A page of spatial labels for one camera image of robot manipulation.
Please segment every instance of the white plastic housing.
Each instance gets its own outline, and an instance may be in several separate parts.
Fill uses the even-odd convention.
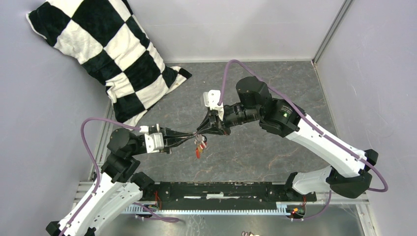
[[[119,214],[121,214],[132,203],[140,200],[143,196],[143,191],[134,183],[128,183],[118,195],[113,197],[103,208],[99,211],[90,228],[95,228],[94,234],[99,236],[103,228],[112,222]]]
[[[330,185],[326,182],[326,178],[330,172],[331,166],[318,171],[298,173],[293,180],[293,189],[303,195],[311,192],[328,192]]]
[[[97,184],[97,180],[80,200],[80,202],[75,206],[75,208],[66,215],[62,220],[60,220],[60,230],[62,231],[65,226],[68,228],[65,231],[65,235],[71,236],[83,236],[87,232],[87,229],[92,222],[93,218],[97,216],[97,213],[101,210],[104,204],[109,200],[109,198],[122,187],[122,183],[111,182],[112,178],[106,173],[102,174],[101,181],[97,192],[89,202],[84,206],[80,213],[75,217],[71,225],[67,225],[67,222],[72,217],[72,215],[80,208],[80,206],[87,200],[91,195],[93,188]]]
[[[300,145],[303,145],[304,147],[314,152],[316,155],[332,165],[343,177],[358,176],[359,170],[364,169],[365,164],[357,161],[345,150],[326,139],[324,135],[328,135],[329,137],[333,138],[366,160],[365,152],[343,142],[336,136],[332,135],[323,127],[319,126],[317,122],[315,122],[309,115],[306,115],[306,118],[320,130],[322,130],[324,134],[319,135],[317,131],[315,131],[303,119],[301,119],[298,123],[300,130],[298,132],[293,132],[287,135],[286,138]]]

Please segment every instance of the marble-patterned floor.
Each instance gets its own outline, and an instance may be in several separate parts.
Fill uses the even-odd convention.
[[[258,75],[287,94],[328,131],[335,133],[320,83],[309,61],[247,62]],[[167,94],[138,125],[160,123],[177,131],[193,132],[206,114],[200,97],[220,89],[225,62],[176,64],[193,76]],[[236,83],[249,74],[239,65],[229,71],[224,104],[239,102]],[[155,181],[285,181],[291,172],[309,172],[328,164],[306,148],[262,130],[258,122],[232,127],[230,136],[208,135],[201,159],[192,140],[173,153],[135,156],[138,171]]]

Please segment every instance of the black square pattern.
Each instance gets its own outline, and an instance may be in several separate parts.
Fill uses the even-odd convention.
[[[133,114],[139,114],[145,110],[142,102],[135,93],[120,97],[113,104],[115,117],[118,122],[126,122],[133,117]]]
[[[106,80],[109,80],[122,72],[115,61],[104,50],[82,64],[82,66],[89,75],[96,78],[102,85],[106,85]]]
[[[71,18],[61,9],[45,2],[36,11],[29,14],[29,20],[33,28],[46,37],[46,42],[54,46],[57,43],[58,36],[68,25]],[[44,21],[50,22],[50,24],[43,24]]]
[[[124,24],[124,20],[108,0],[84,0],[72,16],[72,20],[90,33],[103,47]]]
[[[164,71],[162,72],[162,77],[164,78],[164,81],[168,88],[171,87],[171,85],[174,83],[175,79],[177,78],[178,72],[176,70],[173,70],[170,67],[165,67]]]
[[[132,8],[130,8],[130,5],[129,5],[129,3],[127,2],[127,0],[121,0],[125,5],[126,5],[126,7],[127,7],[127,9],[129,10],[129,12],[130,12],[130,15],[133,15],[133,11],[132,11]]]
[[[145,51],[130,67],[124,71],[135,91],[152,84],[161,75],[149,51]]]
[[[142,46],[148,48],[150,40],[146,37],[146,34],[141,30],[135,19],[133,19],[133,16],[127,19],[126,25],[129,27],[130,31],[132,31],[133,35],[139,39]]]

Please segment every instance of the white square pattern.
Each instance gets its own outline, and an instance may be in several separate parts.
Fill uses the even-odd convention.
[[[84,0],[48,0],[49,4],[61,9],[67,16],[72,17]]]
[[[124,24],[104,50],[115,60],[121,70],[125,70],[146,51],[146,48]]]
[[[103,46],[73,20],[58,36],[54,48],[76,58],[80,64],[95,57],[103,50]]]
[[[107,90],[107,95],[113,103],[116,103],[118,98],[135,92],[128,77],[124,73],[120,73],[107,80],[106,86],[110,87]]]
[[[129,19],[129,17],[131,16],[129,9],[127,9],[126,5],[120,0],[109,0],[109,2],[113,6],[113,8],[118,12],[123,21],[126,22],[127,19]]]
[[[155,61],[155,64],[158,66],[158,68],[161,70],[161,73],[165,70],[165,63],[162,59],[161,55],[159,55],[156,48],[153,46],[153,43],[149,43],[148,46],[149,55],[153,57],[153,60]]]
[[[157,101],[159,101],[168,91],[168,86],[162,75],[158,77],[152,84],[136,92],[139,100],[145,109],[148,109]]]

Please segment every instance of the metal strip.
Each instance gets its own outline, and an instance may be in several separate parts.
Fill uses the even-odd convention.
[[[377,236],[374,222],[371,219],[369,206],[359,204],[356,205],[357,213],[359,215],[360,224],[362,225],[365,236]]]
[[[286,205],[277,204],[276,210],[156,210],[154,213],[157,215],[290,215],[286,210]],[[129,206],[122,214],[150,215],[137,205]]]
[[[114,119],[114,111],[112,102],[109,101],[109,105],[107,106],[105,118],[107,119]],[[113,130],[113,124],[108,122],[103,122],[101,126],[100,138],[97,142],[94,157],[99,167],[101,167],[106,159],[107,156],[107,144],[110,140],[110,134]],[[92,180],[94,176],[94,165],[91,165],[90,168],[90,177],[89,180]]]
[[[337,28],[339,27],[340,23],[342,22],[343,18],[346,15],[346,12],[349,10],[350,6],[352,5],[354,0],[345,0],[339,9],[339,12],[336,15],[336,18],[333,20],[325,38],[323,39],[318,51],[316,52],[312,62],[315,65],[323,55],[324,50],[328,46],[329,42],[333,38],[334,33],[336,32]]]

